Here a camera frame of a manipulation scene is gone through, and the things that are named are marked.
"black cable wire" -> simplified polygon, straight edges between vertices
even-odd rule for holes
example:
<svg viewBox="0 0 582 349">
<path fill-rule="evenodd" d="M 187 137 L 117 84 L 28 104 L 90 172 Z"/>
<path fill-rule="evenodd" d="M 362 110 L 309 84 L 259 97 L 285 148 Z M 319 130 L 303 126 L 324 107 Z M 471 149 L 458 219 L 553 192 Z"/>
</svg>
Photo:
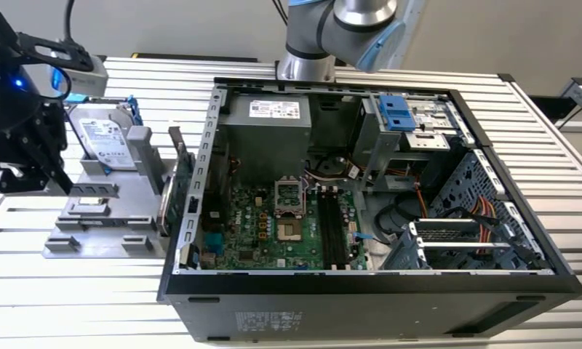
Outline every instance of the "black cable wire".
<svg viewBox="0 0 582 349">
<path fill-rule="evenodd" d="M 402 233 L 402 232 L 403 232 L 403 230 L 396 231 L 396 230 L 392 230 L 392 229 L 386 229 L 386 228 L 382 226 L 382 216 L 383 216 L 387 212 L 390 212 L 391 209 L 392 209 L 392 204 L 383 206 L 382 209 L 379 210 L 378 214 L 375 215 L 374 219 L 372 219 L 374 224 L 375 224 L 375 227 L 376 227 L 376 229 L 378 229 L 378 230 L 374 232 L 374 233 L 375 233 L 375 238 L 376 238 L 376 240 L 379 240 L 379 242 L 382 242 L 384 245 L 390 245 L 390 240 L 388 240 L 388 237 L 386 236 L 386 234 L 387 234 L 387 235 L 392 235 L 392 234 L 395 234 L 395 233 Z"/>
<path fill-rule="evenodd" d="M 70 89 L 73 87 L 73 82 L 72 82 L 70 77 L 66 74 L 65 70 L 62 68 L 60 68 L 58 66 L 52 65 L 50 63 L 46 63 L 42 60 L 34 60 L 32 63 L 24 64 L 24 65 L 33 65 L 33 64 L 46 64 L 46 65 L 49 65 L 53 69 L 56 69 L 60 72 L 60 75 L 62 75 L 62 78 L 65 79 L 66 90 L 57 97 L 44 96 L 44 95 L 37 94 L 37 93 L 32 93 L 30 91 L 26 91 L 25 89 L 22 89 L 22 91 L 25 91 L 34 98 L 40 99 L 42 102 L 58 102 L 58 101 L 66 99 L 66 97 L 70 94 Z"/>
<path fill-rule="evenodd" d="M 287 20 L 289 20 L 289 16 L 287 15 L 287 12 L 285 12 L 285 10 L 284 10 L 284 6 L 281 5 L 280 0 L 279 0 L 279 6 L 280 6 L 281 14 L 284 15 L 284 18 L 285 18 Z"/>
<path fill-rule="evenodd" d="M 281 10 L 281 7 L 279 7 L 279 3 L 276 2 L 276 0 L 271 0 L 271 2 L 273 3 L 275 9 L 279 12 L 279 16 L 280 16 L 281 21 L 284 22 L 284 25 L 287 25 L 285 15 L 284 15 L 284 12 Z"/>
<path fill-rule="evenodd" d="M 558 126 L 555 129 L 562 129 L 562 127 L 566 125 L 566 123 L 571 121 L 573 117 L 574 117 L 575 115 L 578 115 L 578 114 L 581 113 L 581 111 L 582 111 L 582 107 L 578 107 L 578 110 L 575 111 L 575 113 L 573 113 L 573 114 L 570 115 L 570 117 L 565 119 L 565 122 L 563 122 L 563 123 L 561 124 L 561 126 Z"/>
<path fill-rule="evenodd" d="M 65 41 L 73 41 L 73 37 L 70 36 L 70 14 L 73 12 L 73 4 L 76 3 L 76 0 L 66 0 L 66 7 L 65 7 L 65 19 L 64 19 L 64 25 L 65 25 Z"/>
<path fill-rule="evenodd" d="M 392 197 L 392 199 L 388 201 L 388 204 L 392 204 L 395 202 L 395 196 Z M 403 229 L 399 225 L 399 223 L 395 221 L 395 218 L 392 216 L 392 212 L 394 210 L 390 211 L 388 217 L 390 217 L 390 221 L 392 222 L 392 224 L 395 225 L 395 227 Z"/>
<path fill-rule="evenodd" d="M 76 108 L 77 108 L 77 105 L 70 105 L 69 108 L 68 108 L 68 110 L 65 111 L 65 118 L 66 118 L 66 121 L 69 122 L 70 129 L 73 130 L 73 132 L 74 132 L 74 130 L 76 130 L 77 128 L 74 127 L 74 125 L 73 125 L 73 120 L 70 119 L 70 112 L 72 112 Z M 86 146 L 84 145 L 82 137 L 76 137 L 76 138 L 77 138 L 77 143 L 80 144 L 80 146 L 81 146 L 81 148 L 82 148 L 82 150 L 84 150 L 84 158 L 85 158 L 85 159 L 92 159 L 92 158 L 90 158 L 90 155 L 89 155 L 89 153 L 88 153 L 88 150 L 86 150 Z"/>
<path fill-rule="evenodd" d="M 313 169 L 303 169 L 304 172 L 312 176 L 312 178 L 315 178 L 313 176 L 319 177 L 319 178 L 324 178 L 327 180 L 344 180 L 347 179 L 347 169 L 343 171 L 343 173 L 339 174 L 325 174 L 323 172 L 315 171 Z"/>
<path fill-rule="evenodd" d="M 515 256 L 518 256 L 518 258 L 524 261 L 526 264 L 533 265 L 535 268 L 541 269 L 549 267 L 547 262 L 541 258 L 541 256 L 531 249 L 520 246 L 515 242 L 515 239 L 503 233 L 502 229 L 499 229 L 499 225 L 502 224 L 502 222 L 498 218 L 474 214 L 467 211 L 467 209 L 462 206 L 452 207 L 451 209 L 446 210 L 438 217 L 447 217 L 455 212 L 460 213 L 462 218 L 470 218 L 471 220 L 474 220 L 474 222 L 480 224 L 483 228 L 491 232 L 491 234 L 498 236 L 500 240 L 511 246 Z"/>
<path fill-rule="evenodd" d="M 416 220 L 418 218 L 420 218 L 419 214 L 414 214 L 410 213 L 408 211 L 404 210 L 404 208 L 400 207 L 400 204 L 408 199 L 408 198 L 415 198 L 418 199 L 416 196 L 416 192 L 415 191 L 408 191 L 406 193 L 400 193 L 396 197 L 395 197 L 395 202 L 394 202 L 394 206 L 392 208 L 395 209 L 396 213 L 399 214 L 400 217 L 403 217 L 406 220 L 412 221 Z"/>
<path fill-rule="evenodd" d="M 379 244 L 390 246 L 390 243 L 383 242 L 382 240 L 378 240 L 376 238 L 372 238 L 372 241 L 376 241 Z"/>
<path fill-rule="evenodd" d="M 319 158 L 317 165 L 313 167 L 313 170 L 317 171 L 321 168 L 321 164 L 324 163 L 324 161 L 340 153 L 341 153 L 340 151 L 329 151 L 325 155 L 323 155 Z"/>
</svg>

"aluminum table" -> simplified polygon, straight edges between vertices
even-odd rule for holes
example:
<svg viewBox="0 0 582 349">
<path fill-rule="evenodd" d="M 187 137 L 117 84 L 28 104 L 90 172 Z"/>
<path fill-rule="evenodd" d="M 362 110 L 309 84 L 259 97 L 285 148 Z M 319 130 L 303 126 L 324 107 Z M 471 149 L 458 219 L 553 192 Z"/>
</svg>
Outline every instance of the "aluminum table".
<svg viewBox="0 0 582 349">
<path fill-rule="evenodd" d="M 165 132 L 178 125 L 196 148 L 215 76 L 272 79 L 273 65 L 109 58 L 106 97 L 133 95 L 150 142 L 174 150 Z M 337 82 L 458 89 L 494 142 L 539 220 L 582 282 L 582 158 L 508 76 L 337 68 Z M 73 134 L 65 171 L 81 172 Z M 65 198 L 0 196 L 0 348 L 112 345 L 181 348 L 196 344 L 172 307 L 154 302 L 162 260 L 45 260 L 45 239 Z M 438 342 L 239 343 L 276 348 L 582 348 L 582 297 L 491 339 Z"/>
</svg>

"motherboard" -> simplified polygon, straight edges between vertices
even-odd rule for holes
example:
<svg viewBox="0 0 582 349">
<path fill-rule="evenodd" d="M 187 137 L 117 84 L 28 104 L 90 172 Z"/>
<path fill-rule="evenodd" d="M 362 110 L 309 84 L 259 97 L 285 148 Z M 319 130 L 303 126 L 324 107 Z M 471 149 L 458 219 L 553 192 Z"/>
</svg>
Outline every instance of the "motherboard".
<svg viewBox="0 0 582 349">
<path fill-rule="evenodd" d="M 236 186 L 232 189 L 224 231 L 209 232 L 204 237 L 203 268 L 367 268 L 351 192 L 301 187 L 296 192 L 289 182 L 281 182 L 269 187 Z M 300 206 L 301 210 L 284 213 L 276 203 Z"/>
</svg>

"power supply label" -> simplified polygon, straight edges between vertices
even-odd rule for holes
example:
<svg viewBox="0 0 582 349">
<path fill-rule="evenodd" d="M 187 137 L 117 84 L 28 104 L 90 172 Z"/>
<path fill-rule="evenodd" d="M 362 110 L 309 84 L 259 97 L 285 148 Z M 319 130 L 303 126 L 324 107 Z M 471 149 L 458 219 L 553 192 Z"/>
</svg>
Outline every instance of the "power supply label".
<svg viewBox="0 0 582 349">
<path fill-rule="evenodd" d="M 300 328 L 301 311 L 237 311 L 236 328 L 241 332 L 287 332 Z"/>
<path fill-rule="evenodd" d="M 251 118 L 299 119 L 300 102 L 253 100 L 249 102 Z"/>
<path fill-rule="evenodd" d="M 120 126 L 112 120 L 80 119 L 84 138 L 97 160 L 112 169 L 132 169 L 133 160 Z"/>
</svg>

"sticker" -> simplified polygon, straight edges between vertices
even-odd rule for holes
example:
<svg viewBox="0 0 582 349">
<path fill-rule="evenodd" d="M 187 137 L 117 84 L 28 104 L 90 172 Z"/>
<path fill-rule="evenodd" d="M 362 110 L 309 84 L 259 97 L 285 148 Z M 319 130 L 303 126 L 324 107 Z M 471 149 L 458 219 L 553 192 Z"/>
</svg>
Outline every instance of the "sticker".
<svg viewBox="0 0 582 349">
<path fill-rule="evenodd" d="M 359 172 L 360 172 L 360 169 L 356 167 L 356 165 L 351 165 L 351 170 L 349 170 L 348 176 L 352 180 L 356 179 Z"/>
<path fill-rule="evenodd" d="M 301 311 L 237 311 L 236 329 L 240 332 L 289 332 L 300 329 Z"/>
<path fill-rule="evenodd" d="M 299 119 L 300 102 L 253 100 L 249 102 L 251 118 Z"/>
<path fill-rule="evenodd" d="M 390 190 L 392 189 L 400 189 L 400 188 L 408 188 L 410 182 L 412 180 L 411 177 L 402 177 L 402 176 L 384 176 L 386 179 L 386 186 Z"/>
<path fill-rule="evenodd" d="M 133 160 L 120 126 L 112 120 L 80 119 L 86 144 L 97 160 L 113 169 L 132 169 Z"/>
<path fill-rule="evenodd" d="M 434 122 L 434 118 L 430 116 L 415 116 L 414 120 L 416 120 L 416 125 L 430 124 Z"/>
<path fill-rule="evenodd" d="M 104 225 L 100 220 L 82 220 L 80 222 L 81 225 Z"/>
</svg>

